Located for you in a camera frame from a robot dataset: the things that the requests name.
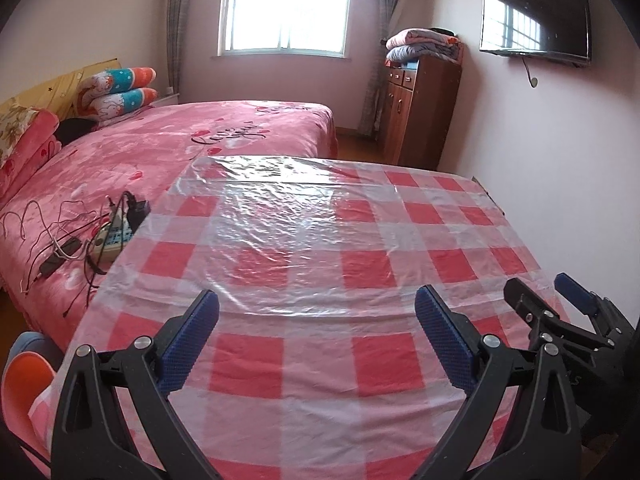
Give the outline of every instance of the plaid curtain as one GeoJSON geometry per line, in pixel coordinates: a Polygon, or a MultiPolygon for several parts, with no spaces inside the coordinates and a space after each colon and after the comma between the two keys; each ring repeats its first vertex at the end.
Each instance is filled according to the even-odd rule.
{"type": "Polygon", "coordinates": [[[380,0],[380,41],[381,44],[378,47],[378,52],[374,60],[374,64],[371,67],[371,76],[369,79],[369,85],[367,86],[367,92],[364,99],[364,107],[362,109],[362,116],[360,117],[360,124],[358,125],[358,133],[366,136],[370,136],[373,133],[373,126],[376,122],[376,111],[378,104],[378,96],[380,94],[380,87],[382,85],[382,67],[386,56],[386,48],[383,43],[386,43],[389,34],[389,21],[394,13],[394,9],[398,4],[398,0],[380,0]]]}
{"type": "Polygon", "coordinates": [[[187,28],[189,0],[168,0],[166,12],[166,58],[169,72],[169,86],[174,93],[180,91],[180,66],[182,44],[187,28]]]}

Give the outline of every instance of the folded blanket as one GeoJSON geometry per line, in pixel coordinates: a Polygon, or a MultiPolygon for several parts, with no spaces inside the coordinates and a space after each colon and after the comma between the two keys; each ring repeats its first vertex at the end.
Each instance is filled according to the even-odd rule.
{"type": "Polygon", "coordinates": [[[13,105],[0,117],[0,170],[37,115],[38,111],[34,108],[13,105]]]}
{"type": "Polygon", "coordinates": [[[0,210],[20,191],[36,172],[49,162],[62,149],[62,144],[55,136],[45,140],[36,152],[25,161],[20,171],[16,171],[11,179],[0,176],[0,210]]]}
{"type": "Polygon", "coordinates": [[[53,136],[58,127],[58,118],[48,110],[36,110],[36,112],[33,122],[21,135],[20,141],[0,169],[0,203],[2,204],[6,203],[28,180],[28,178],[18,179],[25,167],[40,168],[59,149],[60,144],[53,136]]]}
{"type": "Polygon", "coordinates": [[[78,85],[74,100],[76,115],[85,117],[95,98],[142,88],[155,78],[156,71],[152,68],[117,68],[92,75],[78,85]]]}
{"type": "Polygon", "coordinates": [[[149,110],[150,108],[152,108],[151,106],[143,106],[142,108],[138,108],[136,111],[134,112],[130,112],[128,114],[124,114],[124,115],[120,115],[119,117],[114,117],[113,119],[106,119],[104,121],[100,121],[99,123],[97,123],[92,129],[92,132],[96,132],[97,130],[100,130],[102,128],[106,128],[107,126],[113,126],[114,124],[118,124],[121,123],[122,121],[126,121],[132,117],[135,117],[138,114],[141,114],[142,112],[144,112],[145,110],[149,110]]]}
{"type": "Polygon", "coordinates": [[[391,62],[406,63],[420,56],[435,56],[445,61],[462,64],[462,43],[442,45],[433,41],[396,46],[386,58],[391,62]]]}
{"type": "Polygon", "coordinates": [[[460,43],[458,38],[446,36],[428,28],[408,28],[398,32],[386,42],[386,49],[391,50],[396,46],[410,45],[413,43],[435,42],[442,45],[460,43]]]}
{"type": "Polygon", "coordinates": [[[105,95],[91,101],[91,104],[82,111],[82,117],[94,121],[106,121],[151,104],[156,97],[158,92],[152,88],[136,88],[128,92],[105,95]]]}

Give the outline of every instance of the yellow floral pillow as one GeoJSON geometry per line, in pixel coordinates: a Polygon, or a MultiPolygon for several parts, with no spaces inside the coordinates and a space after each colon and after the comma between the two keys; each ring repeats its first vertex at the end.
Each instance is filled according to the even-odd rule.
{"type": "Polygon", "coordinates": [[[0,117],[0,169],[37,115],[38,111],[33,108],[13,105],[0,117]]]}

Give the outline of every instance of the table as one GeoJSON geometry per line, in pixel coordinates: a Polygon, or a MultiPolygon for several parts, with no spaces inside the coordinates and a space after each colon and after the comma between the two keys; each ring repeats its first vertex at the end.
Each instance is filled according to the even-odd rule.
{"type": "MultiPolygon", "coordinates": [[[[551,282],[477,184],[429,171],[278,156],[201,157],[111,267],[70,352],[128,346],[203,288],[220,322],[170,400],[226,480],[408,479],[463,400],[415,319],[434,285],[481,333],[526,348],[502,299],[551,282]]],[[[59,374],[31,410],[50,438],[59,374]]],[[[477,462],[506,423],[503,401],[477,462]]],[[[124,411],[144,458],[148,441],[124,411]]]]}

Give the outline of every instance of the television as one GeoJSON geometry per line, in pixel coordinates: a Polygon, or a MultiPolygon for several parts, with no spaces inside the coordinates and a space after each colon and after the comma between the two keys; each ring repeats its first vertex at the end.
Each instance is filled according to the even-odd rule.
{"type": "Polygon", "coordinates": [[[484,0],[480,50],[574,66],[591,62],[588,0],[484,0]]]}

